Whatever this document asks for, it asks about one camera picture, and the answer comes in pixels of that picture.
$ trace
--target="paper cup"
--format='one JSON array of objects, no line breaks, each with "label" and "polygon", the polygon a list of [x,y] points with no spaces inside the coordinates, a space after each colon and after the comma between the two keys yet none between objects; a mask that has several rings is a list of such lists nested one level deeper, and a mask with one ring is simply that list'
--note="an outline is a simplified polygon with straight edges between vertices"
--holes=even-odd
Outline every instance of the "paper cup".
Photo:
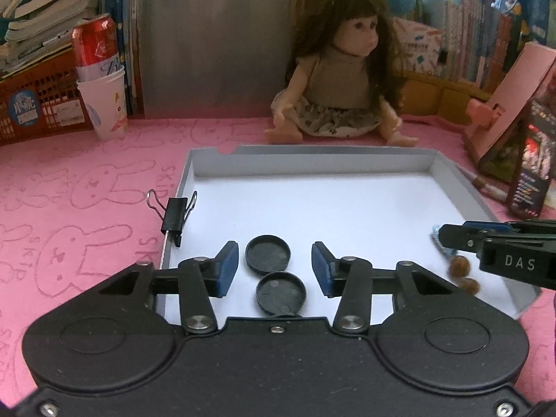
[{"label": "paper cup", "polygon": [[118,72],[90,82],[77,82],[95,132],[100,139],[123,138],[127,129],[122,67]]}]

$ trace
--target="red basket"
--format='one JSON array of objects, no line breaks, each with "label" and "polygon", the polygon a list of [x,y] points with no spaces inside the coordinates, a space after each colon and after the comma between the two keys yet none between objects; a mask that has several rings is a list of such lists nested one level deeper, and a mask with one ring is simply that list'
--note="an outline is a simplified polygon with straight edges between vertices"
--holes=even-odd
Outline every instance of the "red basket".
[{"label": "red basket", "polygon": [[0,146],[92,130],[76,82],[71,50],[0,82]]}]

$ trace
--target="doll's hair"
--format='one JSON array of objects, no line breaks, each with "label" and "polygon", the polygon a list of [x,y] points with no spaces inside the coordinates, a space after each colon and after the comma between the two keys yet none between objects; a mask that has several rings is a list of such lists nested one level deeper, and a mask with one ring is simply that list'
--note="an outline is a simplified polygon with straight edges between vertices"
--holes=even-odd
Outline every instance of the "doll's hair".
[{"label": "doll's hair", "polygon": [[377,16],[378,45],[366,59],[371,90],[371,107],[378,108],[379,97],[399,110],[404,80],[396,74],[401,62],[401,46],[386,0],[307,0],[297,26],[286,85],[296,68],[296,59],[321,53],[332,44],[345,20]]}]

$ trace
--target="pink tablecloth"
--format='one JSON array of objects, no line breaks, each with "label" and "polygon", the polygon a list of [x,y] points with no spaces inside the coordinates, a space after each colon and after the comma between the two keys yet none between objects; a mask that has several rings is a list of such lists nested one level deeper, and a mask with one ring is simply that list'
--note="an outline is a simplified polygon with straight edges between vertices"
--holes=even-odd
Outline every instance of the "pink tablecloth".
[{"label": "pink tablecloth", "polygon": [[[405,125],[419,147],[472,167],[458,133],[420,120],[437,126]],[[13,405],[34,389],[20,346],[30,323],[137,260],[159,261],[160,220],[145,191],[173,196],[189,149],[263,143],[269,123],[140,121],[122,141],[102,144],[85,132],[0,147],[0,400]],[[349,142],[377,143],[372,136]],[[510,218],[489,203],[501,220]],[[531,401],[556,398],[553,301],[544,291],[522,319],[531,350],[518,387]]]}]

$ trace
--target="white tray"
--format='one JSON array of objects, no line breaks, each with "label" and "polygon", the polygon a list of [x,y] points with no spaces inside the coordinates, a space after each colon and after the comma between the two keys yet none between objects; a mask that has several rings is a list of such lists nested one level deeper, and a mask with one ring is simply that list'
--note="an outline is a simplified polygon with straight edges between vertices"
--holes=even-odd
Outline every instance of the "white tray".
[{"label": "white tray", "polygon": [[[211,298],[219,327],[227,317],[263,317],[255,300],[260,277],[245,263],[252,238],[272,234],[291,248],[288,272],[307,289],[301,316],[332,323],[340,298],[322,295],[311,268],[311,246],[322,241],[335,257],[357,256],[375,268],[412,260],[440,277],[448,262],[430,238],[435,224],[496,221],[481,196],[442,154],[429,149],[385,147],[253,146],[229,155],[192,150],[177,197],[198,193],[180,248],[166,238],[162,268],[185,259],[214,257],[228,240],[240,247],[240,264],[227,296]],[[517,318],[539,289],[479,271],[478,298]],[[180,324],[179,300],[159,300],[158,311]],[[371,323],[393,311],[391,296],[373,297]]]}]

